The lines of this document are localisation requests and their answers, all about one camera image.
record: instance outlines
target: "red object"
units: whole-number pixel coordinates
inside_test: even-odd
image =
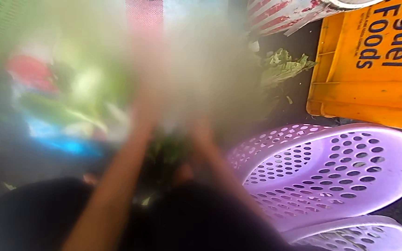
[[[52,83],[53,74],[46,63],[26,55],[14,56],[8,60],[8,73],[25,86],[45,92],[57,92]]]

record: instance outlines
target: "basket hole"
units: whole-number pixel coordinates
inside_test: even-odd
[[[371,167],[371,168],[367,169],[368,172],[379,172],[381,170],[382,170],[382,168],[380,168],[380,167]]]
[[[363,245],[363,244],[360,244],[360,243],[356,243],[356,244],[354,244],[356,247],[358,247],[358,248],[360,248],[361,250],[367,250],[367,247],[365,246],[365,245]]]
[[[338,205],[344,204],[343,201],[341,201],[341,200],[336,200],[336,199],[329,200],[329,202],[330,202],[330,203],[333,203],[333,204],[338,204]]]
[[[347,175],[348,176],[356,176],[356,175],[358,175],[360,173],[361,173],[360,171],[351,171],[351,172],[348,172]]]
[[[340,174],[332,174],[332,175],[329,175],[328,178],[335,179],[335,178],[339,178],[340,176],[341,176]]]
[[[340,167],[335,168],[336,171],[343,171],[345,169],[347,169],[346,166],[340,166]]]
[[[343,188],[342,187],[332,187],[332,188],[330,188],[330,190],[337,192],[337,191],[342,191]]]
[[[383,233],[383,232],[384,232],[384,230],[382,230],[381,228],[376,227],[376,226],[372,227],[372,230],[373,230],[373,231],[376,231],[376,232],[378,232],[378,233]]]
[[[347,162],[350,162],[351,160],[352,160],[352,158],[346,157],[346,158],[341,159],[340,162],[347,163]]]
[[[376,178],[375,178],[375,177],[371,177],[371,176],[367,176],[367,177],[364,177],[364,178],[360,178],[360,181],[362,181],[362,182],[370,182],[370,181],[374,181],[374,180],[376,180]]]
[[[353,182],[353,180],[341,180],[341,181],[339,181],[339,184],[350,184],[350,183],[352,183]]]
[[[385,160],[384,157],[378,156],[378,157],[373,157],[373,158],[371,158],[371,159],[370,159],[370,162],[373,162],[373,163],[381,163],[381,162],[383,162],[384,160]]]
[[[321,192],[319,193],[319,195],[322,197],[333,197],[333,195],[329,192]]]
[[[338,248],[338,246],[331,244],[331,243],[327,243],[326,246],[329,248]]]
[[[353,236],[351,236],[351,235],[344,235],[343,238],[346,239],[347,241],[354,241],[355,240],[355,238]]]
[[[366,189],[367,189],[366,186],[354,186],[354,187],[352,187],[352,190],[354,190],[354,191],[363,191],[363,190],[366,190]]]
[[[294,212],[297,212],[299,214],[306,214],[306,212],[303,211],[302,209],[294,209]]]
[[[360,152],[360,153],[356,154],[356,157],[357,158],[363,158],[363,157],[366,157],[367,155],[368,154],[366,152]]]
[[[384,148],[379,146],[372,149],[372,152],[382,152],[382,151],[384,151]]]
[[[369,238],[362,238],[361,241],[363,241],[365,243],[370,243],[370,244],[375,243],[375,241],[373,241],[372,239],[369,239]]]
[[[373,238],[381,238],[379,234],[376,233],[367,233],[368,236],[373,237]]]
[[[365,165],[366,165],[366,163],[362,162],[362,161],[353,163],[353,167],[355,167],[355,168],[360,168],[360,167],[363,167]]]
[[[335,240],[335,242],[338,243],[339,245],[346,245],[347,244],[343,240]]]
[[[316,209],[316,208],[314,208],[314,207],[308,206],[308,207],[305,207],[305,208],[308,209],[308,210],[310,210],[310,211],[312,211],[312,212],[319,212],[319,210]]]
[[[353,193],[343,193],[343,194],[341,194],[341,197],[347,198],[347,199],[352,199],[352,198],[356,198],[356,195]]]
[[[289,216],[296,216],[294,213],[288,211],[285,211],[285,214],[288,214]]]

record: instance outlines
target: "leafy green vegetable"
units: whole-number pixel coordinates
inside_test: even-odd
[[[310,69],[315,64],[313,61],[308,61],[308,56],[305,54],[299,60],[292,61],[288,51],[280,48],[272,56],[265,59],[265,70],[261,76],[261,85],[265,89],[272,88],[278,83]]]

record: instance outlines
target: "dark ground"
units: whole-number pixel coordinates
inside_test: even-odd
[[[294,58],[303,53],[315,59],[321,21],[310,23],[295,32],[290,37],[275,34],[261,38],[262,52],[276,51],[278,48],[287,49]],[[293,104],[282,98],[277,111],[270,119],[257,126],[255,132],[279,127],[291,123],[308,123],[324,126],[338,126],[351,121],[338,118],[312,117],[305,110],[306,99],[312,71],[302,72],[284,83],[283,96],[289,96]],[[8,89],[0,90],[0,111],[10,113],[9,100],[4,98]],[[63,176],[81,177],[84,172],[101,170],[109,162],[111,151],[100,159],[71,157],[59,151],[47,150],[41,145],[30,141],[27,128],[22,124],[15,126],[2,123],[0,117],[0,195],[7,191],[2,184],[22,186],[32,182]],[[374,214],[386,215],[402,224],[402,199],[383,208]]]

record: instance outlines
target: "hand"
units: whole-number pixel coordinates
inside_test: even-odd
[[[214,133],[207,116],[203,115],[193,121],[190,136],[198,150],[204,151],[214,145]]]

